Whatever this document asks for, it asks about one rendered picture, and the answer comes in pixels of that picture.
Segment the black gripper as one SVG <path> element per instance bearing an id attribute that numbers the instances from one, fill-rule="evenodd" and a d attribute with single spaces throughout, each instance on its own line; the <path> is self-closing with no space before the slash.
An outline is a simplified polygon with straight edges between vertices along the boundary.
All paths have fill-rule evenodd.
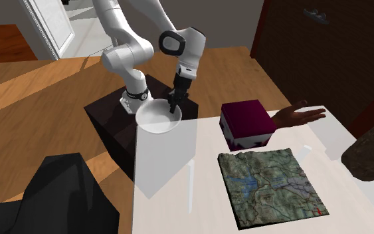
<path id="1" fill-rule="evenodd" d="M 174 92 L 171 91 L 167 95 L 167 102 L 170 105 L 170 113 L 174 114 L 175 109 L 182 103 L 183 98 L 187 98 L 189 96 L 188 90 L 191 87 L 191 83 L 191 79 L 180 76 L 178 73 L 175 74 L 173 81 Z"/>

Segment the white bowl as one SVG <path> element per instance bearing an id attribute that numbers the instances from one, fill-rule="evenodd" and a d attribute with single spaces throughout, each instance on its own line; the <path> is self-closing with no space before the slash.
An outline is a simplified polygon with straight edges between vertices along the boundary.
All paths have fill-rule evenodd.
<path id="1" fill-rule="evenodd" d="M 174 129 L 182 119 L 180 107 L 175 113 L 169 112 L 170 105 L 166 99 L 153 99 L 138 108 L 135 119 L 137 125 L 151 134 L 164 134 Z"/>

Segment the dark robot stand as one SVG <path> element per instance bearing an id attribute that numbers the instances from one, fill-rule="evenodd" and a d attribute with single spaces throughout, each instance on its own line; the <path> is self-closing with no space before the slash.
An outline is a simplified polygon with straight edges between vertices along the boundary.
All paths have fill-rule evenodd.
<path id="1" fill-rule="evenodd" d="M 169 86 L 147 74 L 145 76 L 151 96 L 166 98 Z M 136 129 L 135 114 L 128 114 L 120 103 L 122 87 L 84 107 L 110 157 L 134 181 Z M 182 120 L 198 119 L 199 105 L 189 98 L 179 106 Z"/>

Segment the purple box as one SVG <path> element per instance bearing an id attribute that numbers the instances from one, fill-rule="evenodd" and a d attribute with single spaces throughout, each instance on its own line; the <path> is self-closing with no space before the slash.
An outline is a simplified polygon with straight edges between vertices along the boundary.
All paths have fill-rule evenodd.
<path id="1" fill-rule="evenodd" d="M 230 151 L 266 146 L 277 129 L 259 100 L 222 104 L 219 125 Z"/>

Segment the brown hand figure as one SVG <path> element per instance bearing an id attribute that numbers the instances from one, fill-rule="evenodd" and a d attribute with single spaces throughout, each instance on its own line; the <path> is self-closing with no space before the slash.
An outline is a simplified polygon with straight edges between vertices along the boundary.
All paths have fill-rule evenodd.
<path id="1" fill-rule="evenodd" d="M 280 129 L 301 126 L 326 117 L 326 110 L 324 108 L 298 112 L 299 109 L 306 107 L 307 104 L 308 102 L 306 100 L 301 100 L 275 113 L 271 119 L 276 128 Z"/>

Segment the green relief map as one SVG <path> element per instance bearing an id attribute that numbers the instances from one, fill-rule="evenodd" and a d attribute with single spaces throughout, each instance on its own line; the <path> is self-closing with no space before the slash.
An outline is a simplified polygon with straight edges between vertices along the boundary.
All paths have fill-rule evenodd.
<path id="1" fill-rule="evenodd" d="M 290 148 L 217 161 L 239 230 L 329 215 Z"/>

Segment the white door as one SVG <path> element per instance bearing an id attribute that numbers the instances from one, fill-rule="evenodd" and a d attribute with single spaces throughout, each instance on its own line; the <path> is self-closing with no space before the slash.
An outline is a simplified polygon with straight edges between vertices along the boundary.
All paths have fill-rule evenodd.
<path id="1" fill-rule="evenodd" d="M 25 20 L 17 26 L 39 60 L 61 59 L 75 37 L 61 0 L 17 0 Z"/>

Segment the dark brown wooden cabinet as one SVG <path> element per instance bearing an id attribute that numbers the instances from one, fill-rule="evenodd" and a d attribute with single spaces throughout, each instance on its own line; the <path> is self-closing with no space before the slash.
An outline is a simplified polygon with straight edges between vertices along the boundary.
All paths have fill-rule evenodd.
<path id="1" fill-rule="evenodd" d="M 289 102 L 374 127 L 374 0 L 264 0 L 250 55 Z"/>

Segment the brown rock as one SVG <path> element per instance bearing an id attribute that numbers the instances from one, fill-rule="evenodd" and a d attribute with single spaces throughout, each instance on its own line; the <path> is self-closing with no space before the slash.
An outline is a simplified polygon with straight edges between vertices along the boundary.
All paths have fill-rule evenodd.
<path id="1" fill-rule="evenodd" d="M 374 127 L 344 151 L 341 162 L 353 177 L 374 181 Z"/>

